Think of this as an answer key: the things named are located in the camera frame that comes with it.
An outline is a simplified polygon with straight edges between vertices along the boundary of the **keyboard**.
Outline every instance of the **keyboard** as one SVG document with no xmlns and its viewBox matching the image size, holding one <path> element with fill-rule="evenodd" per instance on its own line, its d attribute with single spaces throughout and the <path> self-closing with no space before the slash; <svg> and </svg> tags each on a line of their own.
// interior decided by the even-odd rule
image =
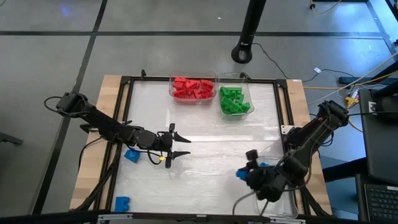
<svg viewBox="0 0 398 224">
<path fill-rule="evenodd" d="M 369 221 L 398 223 L 398 187 L 365 184 Z"/>
</svg>

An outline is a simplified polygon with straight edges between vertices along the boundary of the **yellow cable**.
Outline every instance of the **yellow cable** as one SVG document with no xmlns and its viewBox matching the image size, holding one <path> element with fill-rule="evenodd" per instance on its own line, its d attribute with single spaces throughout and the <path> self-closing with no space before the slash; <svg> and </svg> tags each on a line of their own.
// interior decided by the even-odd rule
<svg viewBox="0 0 398 224">
<path fill-rule="evenodd" d="M 361 131 L 361 132 L 363 133 L 363 131 L 353 123 L 353 121 L 351 120 L 350 117 L 348 117 L 348 122 L 349 122 L 349 124 L 350 124 L 353 128 L 355 128 L 355 129 L 357 129 L 358 131 Z"/>
<path fill-rule="evenodd" d="M 388 75 L 383 75 L 382 77 L 379 77 L 379 78 L 375 78 L 375 79 L 373 79 L 373 80 L 369 80 L 369 81 L 366 81 L 366 82 L 362 82 L 362 83 L 357 83 L 357 85 L 363 85 L 363 84 L 368 84 L 368 83 L 371 83 L 371 82 L 374 82 L 374 81 L 377 81 L 377 80 L 380 80 L 380 79 L 382 79 L 382 78 L 386 78 L 386 77 L 389 77 L 390 75 L 393 75 L 393 74 L 395 74 L 395 73 L 397 73 L 398 71 L 395 71 L 395 72 L 391 72 L 390 74 L 388 74 Z"/>
<path fill-rule="evenodd" d="M 314 90 L 338 90 L 339 87 L 317 87 L 317 86 L 305 86 L 304 88 L 314 89 Z"/>
<path fill-rule="evenodd" d="M 328 12 L 328 11 L 334 9 L 341 1 L 342 1 L 342 0 L 339 0 L 334 6 L 332 6 L 330 9 L 326 10 L 325 12 L 319 12 L 319 13 L 318 13 L 318 12 L 316 12 L 315 7 L 312 9 L 312 11 L 313 11 L 313 13 L 315 13 L 316 15 L 322 15 L 323 13 L 326 13 L 326 12 Z"/>
<path fill-rule="evenodd" d="M 373 79 L 373 80 L 369 80 L 369 81 L 362 82 L 362 83 L 357 83 L 357 84 L 355 84 L 355 85 L 364 85 L 364 84 L 368 84 L 368 83 L 371 83 L 371 82 L 380 80 L 380 79 L 382 79 L 382 78 L 389 77 L 390 75 L 393 75 L 393 74 L 395 74 L 395 73 L 398 73 L 398 71 L 396 71 L 396 72 L 391 72 L 390 74 L 383 75 L 382 77 L 375 78 L 375 79 Z M 339 90 L 339 89 L 340 89 L 340 87 L 319 87 L 319 86 L 305 86 L 304 88 L 314 89 L 314 90 Z"/>
</svg>

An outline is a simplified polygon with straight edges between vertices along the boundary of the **pole base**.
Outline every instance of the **pole base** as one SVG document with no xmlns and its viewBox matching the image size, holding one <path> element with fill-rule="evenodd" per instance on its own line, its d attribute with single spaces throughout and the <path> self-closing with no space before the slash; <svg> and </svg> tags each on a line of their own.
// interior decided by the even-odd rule
<svg viewBox="0 0 398 224">
<path fill-rule="evenodd" d="M 236 63 L 249 63 L 253 58 L 251 45 L 242 45 L 238 43 L 237 46 L 232 49 L 231 57 Z"/>
</svg>

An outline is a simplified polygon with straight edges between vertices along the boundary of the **red object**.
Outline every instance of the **red object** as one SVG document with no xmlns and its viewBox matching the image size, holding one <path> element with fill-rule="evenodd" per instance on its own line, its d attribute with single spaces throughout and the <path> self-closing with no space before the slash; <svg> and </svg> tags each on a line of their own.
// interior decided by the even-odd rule
<svg viewBox="0 0 398 224">
<path fill-rule="evenodd" d="M 173 87 L 174 87 L 176 90 L 183 90 L 183 89 L 184 89 L 184 83 L 175 82 L 175 83 L 173 84 Z"/>
<path fill-rule="evenodd" d="M 211 97 L 213 97 L 213 92 L 202 93 L 200 95 L 200 98 L 202 99 L 211 98 Z"/>
<path fill-rule="evenodd" d="M 200 90 L 193 90 L 193 94 L 195 95 L 196 99 L 200 99 Z"/>
<path fill-rule="evenodd" d="M 187 78 L 185 77 L 175 77 L 174 82 L 182 82 L 185 83 L 187 81 Z"/>
<path fill-rule="evenodd" d="M 211 91 L 213 90 L 214 84 L 209 80 L 200 80 L 201 87 L 205 90 Z"/>
<path fill-rule="evenodd" d="M 199 81 L 196 81 L 196 80 L 189 80 L 189 81 L 187 81 L 186 83 L 185 83 L 185 87 L 186 88 L 188 88 L 188 89 L 194 89 L 194 88 L 198 88 L 199 87 L 199 84 L 200 82 Z"/>
<path fill-rule="evenodd" d="M 178 98 L 185 98 L 186 96 L 185 90 L 177 90 L 173 92 L 173 96 L 178 97 Z"/>
</svg>

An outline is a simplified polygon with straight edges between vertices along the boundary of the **red blocks in bin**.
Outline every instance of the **red blocks in bin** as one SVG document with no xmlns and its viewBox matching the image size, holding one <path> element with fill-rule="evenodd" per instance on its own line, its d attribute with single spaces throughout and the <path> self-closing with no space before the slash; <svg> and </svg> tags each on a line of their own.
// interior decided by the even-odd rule
<svg viewBox="0 0 398 224">
<path fill-rule="evenodd" d="M 174 78 L 172 94 L 177 98 L 207 99 L 213 97 L 214 83 L 209 80 L 190 80 L 185 77 Z"/>
</svg>

